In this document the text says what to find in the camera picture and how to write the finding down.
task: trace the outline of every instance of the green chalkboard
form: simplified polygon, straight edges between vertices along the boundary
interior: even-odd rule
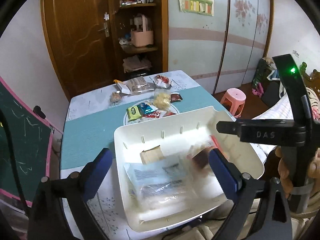
[[[46,172],[51,128],[41,122],[0,78],[0,109],[12,135],[16,165],[27,201],[33,201],[37,186]],[[0,125],[0,189],[19,196],[10,164],[8,143]]]

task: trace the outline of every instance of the blue gripper pad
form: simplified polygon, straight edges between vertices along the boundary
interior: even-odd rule
[[[209,164],[223,193],[235,203],[238,199],[237,192],[242,187],[240,171],[233,163],[228,162],[218,149],[210,151]]]
[[[112,152],[103,148],[93,162],[88,163],[81,171],[80,178],[83,189],[83,200],[94,198],[103,179],[112,165]]]

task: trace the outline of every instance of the pink stool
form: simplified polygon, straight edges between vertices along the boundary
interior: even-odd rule
[[[228,99],[231,102],[230,114],[232,114],[235,118],[240,117],[246,99],[245,93],[243,93],[238,88],[229,88],[224,93],[220,103],[225,103],[226,99]],[[238,108],[240,109],[240,113],[237,116],[235,116]]]

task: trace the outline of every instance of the door handle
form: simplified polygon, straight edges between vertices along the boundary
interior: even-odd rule
[[[109,29],[108,29],[108,23],[107,22],[104,22],[103,23],[103,28],[98,30],[98,32],[101,32],[101,31],[104,31],[105,34],[106,34],[106,37],[109,37],[110,34],[109,34]]]

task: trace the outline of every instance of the storage box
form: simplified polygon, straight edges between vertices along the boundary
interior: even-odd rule
[[[220,134],[218,121],[232,121],[226,111],[216,111],[213,106],[176,114],[157,120],[122,126],[114,133],[116,162],[124,211],[129,226],[136,232],[152,231],[182,224],[194,219],[225,202],[226,198],[214,176],[192,182],[199,198],[191,206],[176,205],[170,208],[141,211],[137,201],[129,195],[129,178],[124,163],[142,163],[140,152],[160,145],[164,156],[179,154],[185,158],[192,145],[214,135],[222,149],[229,155],[239,171],[247,172],[258,179],[264,166],[249,143],[239,141],[236,135]]]
[[[136,47],[143,47],[149,44],[153,44],[153,31],[147,31],[146,29],[146,18],[142,17],[142,32],[132,31],[131,42]]]

